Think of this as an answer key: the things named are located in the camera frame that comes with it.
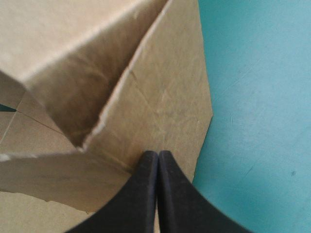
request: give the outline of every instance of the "teal surface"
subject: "teal surface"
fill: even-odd
[[[257,233],[311,233],[311,1],[200,0],[214,117],[194,185]]]

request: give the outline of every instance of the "cardboard box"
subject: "cardboard box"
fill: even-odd
[[[192,180],[212,117],[196,0],[0,9],[1,190],[94,212],[145,150]]]

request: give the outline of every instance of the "black rubber tip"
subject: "black rubber tip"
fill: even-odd
[[[162,151],[158,167],[161,233],[249,233],[222,214],[193,187],[171,152]]]
[[[68,233],[153,233],[158,155],[143,153],[136,172],[102,209]]]

